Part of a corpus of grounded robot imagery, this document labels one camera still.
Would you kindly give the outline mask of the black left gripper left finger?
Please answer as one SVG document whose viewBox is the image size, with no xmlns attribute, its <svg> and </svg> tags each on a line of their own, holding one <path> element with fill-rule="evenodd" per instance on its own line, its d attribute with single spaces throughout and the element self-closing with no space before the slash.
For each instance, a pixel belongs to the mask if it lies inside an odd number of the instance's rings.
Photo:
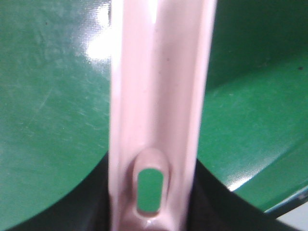
<svg viewBox="0 0 308 231">
<path fill-rule="evenodd" d="M 107 231 L 108 156 L 80 182 L 47 166 L 0 168 L 2 231 Z"/>
</svg>

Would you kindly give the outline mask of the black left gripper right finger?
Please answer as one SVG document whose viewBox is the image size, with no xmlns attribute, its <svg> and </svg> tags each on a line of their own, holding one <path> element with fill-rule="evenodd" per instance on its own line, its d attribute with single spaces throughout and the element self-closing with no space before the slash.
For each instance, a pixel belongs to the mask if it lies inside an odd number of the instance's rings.
<svg viewBox="0 0 308 231">
<path fill-rule="evenodd" d="M 188 231 L 295 231 L 229 191 L 196 161 L 187 215 Z"/>
</svg>

